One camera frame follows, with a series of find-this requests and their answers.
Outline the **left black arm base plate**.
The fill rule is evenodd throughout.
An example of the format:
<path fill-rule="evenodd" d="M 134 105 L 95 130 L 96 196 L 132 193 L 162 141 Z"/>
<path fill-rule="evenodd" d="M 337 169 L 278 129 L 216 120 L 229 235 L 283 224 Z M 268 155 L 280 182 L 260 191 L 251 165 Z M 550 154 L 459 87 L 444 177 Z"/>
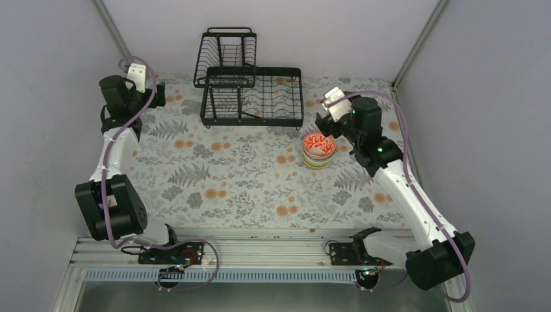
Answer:
<path fill-rule="evenodd" d="M 169 250 L 145 249 L 138 256 L 141 265 L 200 265 L 204 253 L 203 242 L 188 242 Z"/>

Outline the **yellow-green bowl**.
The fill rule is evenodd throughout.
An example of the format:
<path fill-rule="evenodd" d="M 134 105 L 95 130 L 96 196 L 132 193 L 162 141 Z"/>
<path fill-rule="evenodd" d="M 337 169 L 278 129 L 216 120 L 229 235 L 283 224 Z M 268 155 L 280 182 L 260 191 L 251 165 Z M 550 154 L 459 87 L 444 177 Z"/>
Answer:
<path fill-rule="evenodd" d="M 330 166 L 331 163 L 327 162 L 327 163 L 323 163 L 323 164 L 310 164 L 310 163 L 305 162 L 304 165 L 312 166 L 312 167 L 323 167 L 323 166 Z"/>

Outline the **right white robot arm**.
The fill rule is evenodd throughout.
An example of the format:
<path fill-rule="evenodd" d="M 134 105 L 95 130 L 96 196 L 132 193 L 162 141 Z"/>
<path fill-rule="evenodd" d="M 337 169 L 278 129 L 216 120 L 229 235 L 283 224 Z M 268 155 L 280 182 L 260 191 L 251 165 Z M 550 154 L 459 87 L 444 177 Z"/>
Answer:
<path fill-rule="evenodd" d="M 370 227 L 353 236 L 353 259 L 361 265 L 375 258 L 389 261 L 404 268 L 407 278 L 423 291 L 463 275 L 468 294 L 474 237 L 458 232 L 409 173 L 405 150 L 382 134 L 377 101 L 354 96 L 332 103 L 326 111 L 325 116 L 316 115 L 317 128 L 325 137 L 344 137 L 352 145 L 355 160 L 391 195 L 415 240 L 408 243 Z"/>

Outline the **black wire dish rack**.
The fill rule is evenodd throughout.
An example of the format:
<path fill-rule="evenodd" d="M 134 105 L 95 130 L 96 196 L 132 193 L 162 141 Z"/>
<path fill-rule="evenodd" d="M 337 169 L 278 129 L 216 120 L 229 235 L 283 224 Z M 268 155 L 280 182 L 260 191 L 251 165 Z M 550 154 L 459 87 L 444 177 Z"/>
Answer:
<path fill-rule="evenodd" d="M 199 115 L 207 128 L 303 125 L 301 70 L 258 66 L 257 34 L 249 27 L 209 27 L 193 83 L 203 91 Z"/>

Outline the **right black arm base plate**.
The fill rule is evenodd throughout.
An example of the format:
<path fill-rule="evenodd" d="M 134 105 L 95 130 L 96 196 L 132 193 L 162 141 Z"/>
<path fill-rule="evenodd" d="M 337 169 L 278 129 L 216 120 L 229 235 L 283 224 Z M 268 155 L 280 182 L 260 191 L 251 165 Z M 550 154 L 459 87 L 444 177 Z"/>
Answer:
<path fill-rule="evenodd" d="M 378 266 L 383 264 L 382 260 L 367 256 L 366 253 L 358 255 L 350 242 L 331 240 L 324 248 L 333 266 Z"/>

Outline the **red patterned white bowl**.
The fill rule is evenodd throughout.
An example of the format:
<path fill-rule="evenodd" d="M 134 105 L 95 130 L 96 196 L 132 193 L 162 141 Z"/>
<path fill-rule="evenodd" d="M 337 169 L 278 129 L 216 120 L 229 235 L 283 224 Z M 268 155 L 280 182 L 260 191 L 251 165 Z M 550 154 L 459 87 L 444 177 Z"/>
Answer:
<path fill-rule="evenodd" d="M 316 160 L 330 158 L 337 149 L 334 138 L 324 136 L 319 131 L 306 134 L 302 140 L 302 146 L 305 154 Z"/>

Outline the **pale green bowl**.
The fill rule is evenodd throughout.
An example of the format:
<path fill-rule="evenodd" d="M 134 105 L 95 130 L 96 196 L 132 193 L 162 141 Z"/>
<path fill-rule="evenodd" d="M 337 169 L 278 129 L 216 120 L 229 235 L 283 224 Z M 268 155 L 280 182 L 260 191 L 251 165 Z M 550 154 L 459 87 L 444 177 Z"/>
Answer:
<path fill-rule="evenodd" d="M 302 157 L 303 157 L 303 160 L 307 160 L 307 159 L 308 159 L 308 160 L 314 161 L 314 162 L 322 162 L 322 161 L 326 161 L 326 160 L 329 160 L 329 159 L 332 160 L 333 155 L 331 155 L 331 156 L 329 156 L 329 157 L 327 157 L 327 158 L 325 158 L 325 159 L 315 159 L 315 158 L 310 157 L 310 156 L 309 156 L 308 154 L 306 154 L 306 153 L 302 153 Z"/>

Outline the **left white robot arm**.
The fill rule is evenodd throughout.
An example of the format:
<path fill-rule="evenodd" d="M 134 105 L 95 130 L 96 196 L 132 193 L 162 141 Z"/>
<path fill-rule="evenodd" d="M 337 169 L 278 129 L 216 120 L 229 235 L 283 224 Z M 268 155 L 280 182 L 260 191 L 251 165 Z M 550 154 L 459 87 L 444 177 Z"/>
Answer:
<path fill-rule="evenodd" d="M 99 87 L 106 102 L 100 113 L 103 150 L 89 180 L 75 187 L 84 221 L 97 241 L 112 241 L 116 248 L 134 241 L 155 248 L 164 263 L 173 263 L 181 254 L 174 230 L 148 218 L 128 176 L 142 133 L 138 113 L 165 106 L 164 84 L 146 88 L 146 71 L 138 69 L 124 77 L 105 77 Z"/>

